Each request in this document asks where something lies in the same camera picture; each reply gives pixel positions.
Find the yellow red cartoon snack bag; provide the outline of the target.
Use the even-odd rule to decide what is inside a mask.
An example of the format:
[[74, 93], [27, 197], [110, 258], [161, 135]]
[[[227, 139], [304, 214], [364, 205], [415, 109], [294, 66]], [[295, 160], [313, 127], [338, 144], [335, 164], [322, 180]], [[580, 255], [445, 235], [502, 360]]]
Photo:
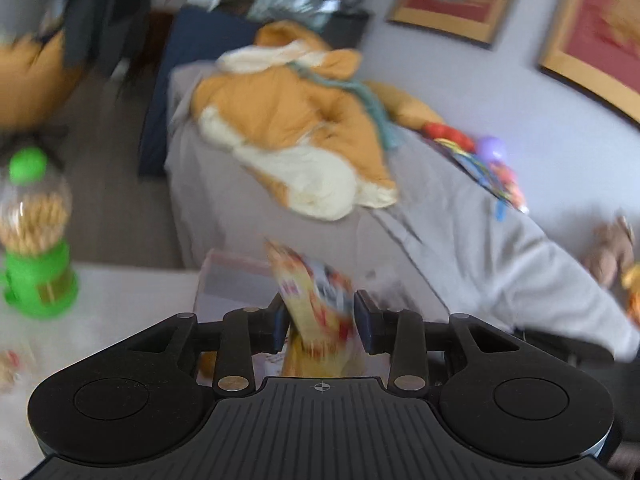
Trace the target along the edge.
[[291, 317], [281, 374], [350, 377], [364, 372], [352, 281], [321, 260], [268, 240], [266, 253]]

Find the pink cardboard box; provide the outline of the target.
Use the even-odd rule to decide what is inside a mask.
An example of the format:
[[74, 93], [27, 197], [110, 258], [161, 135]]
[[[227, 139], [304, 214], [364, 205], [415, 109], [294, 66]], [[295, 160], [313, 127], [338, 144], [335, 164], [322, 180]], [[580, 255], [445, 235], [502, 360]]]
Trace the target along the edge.
[[[408, 309], [420, 313], [425, 321], [442, 322], [449, 316], [429, 284], [416, 274], [401, 276], [400, 265], [382, 263], [356, 275], [354, 288], [365, 289], [383, 310]], [[194, 312], [200, 322], [221, 321], [225, 314], [242, 308], [268, 307], [278, 291], [268, 263], [212, 250], [203, 262], [195, 297]], [[253, 356], [256, 384], [266, 376], [282, 375], [286, 344], [278, 354]], [[349, 375], [378, 376], [386, 380], [390, 358], [366, 356], [359, 344], [357, 361], [347, 369]], [[210, 384], [213, 379], [215, 352], [204, 352], [198, 359], [198, 381]]]

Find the white tablecloth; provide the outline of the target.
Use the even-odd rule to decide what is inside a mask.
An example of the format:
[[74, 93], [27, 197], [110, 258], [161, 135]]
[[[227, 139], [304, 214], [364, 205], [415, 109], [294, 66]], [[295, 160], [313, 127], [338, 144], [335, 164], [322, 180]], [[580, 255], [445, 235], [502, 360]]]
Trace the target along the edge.
[[179, 312], [191, 311], [198, 272], [77, 263], [76, 302], [37, 320], [1, 305], [3, 348], [30, 347], [35, 363], [1, 393], [1, 477], [21, 479], [42, 461], [27, 420], [32, 390], [44, 378]]

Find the colourful toys pile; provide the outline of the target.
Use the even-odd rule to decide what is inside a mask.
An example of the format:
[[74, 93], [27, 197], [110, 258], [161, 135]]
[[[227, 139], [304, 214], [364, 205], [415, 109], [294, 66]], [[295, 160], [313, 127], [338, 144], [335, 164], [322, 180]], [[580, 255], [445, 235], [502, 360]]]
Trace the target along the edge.
[[529, 213], [518, 177], [504, 161], [504, 148], [498, 138], [481, 136], [474, 139], [456, 128], [436, 122], [427, 122], [422, 132], [480, 186], [498, 198], [498, 219], [503, 217], [506, 206], [522, 214]]

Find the brown plush toy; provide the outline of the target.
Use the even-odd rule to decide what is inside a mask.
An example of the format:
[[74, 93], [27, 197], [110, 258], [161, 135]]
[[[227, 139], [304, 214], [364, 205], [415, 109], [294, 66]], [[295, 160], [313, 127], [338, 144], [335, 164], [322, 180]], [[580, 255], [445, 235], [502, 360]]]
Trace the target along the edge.
[[610, 289], [615, 279], [634, 263], [634, 231], [623, 214], [599, 224], [594, 243], [582, 258], [582, 265], [593, 279]]

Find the orange cream blanket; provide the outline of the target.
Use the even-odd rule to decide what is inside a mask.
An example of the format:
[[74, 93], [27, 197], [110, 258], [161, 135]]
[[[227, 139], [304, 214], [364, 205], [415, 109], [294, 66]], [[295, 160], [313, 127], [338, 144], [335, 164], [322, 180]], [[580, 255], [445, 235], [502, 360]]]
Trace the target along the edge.
[[228, 51], [190, 103], [202, 137], [229, 152], [283, 207], [323, 221], [398, 200], [386, 154], [398, 126], [442, 124], [390, 84], [360, 82], [361, 55], [290, 21], [262, 26]]

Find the green gumball dispenser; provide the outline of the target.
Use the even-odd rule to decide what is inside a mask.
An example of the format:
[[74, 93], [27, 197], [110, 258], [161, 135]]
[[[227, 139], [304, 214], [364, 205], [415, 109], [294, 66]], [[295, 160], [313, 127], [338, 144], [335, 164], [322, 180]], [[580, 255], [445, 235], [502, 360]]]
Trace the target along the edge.
[[54, 318], [74, 303], [76, 274], [65, 232], [73, 196], [61, 170], [40, 148], [23, 148], [1, 178], [1, 289], [31, 318]]

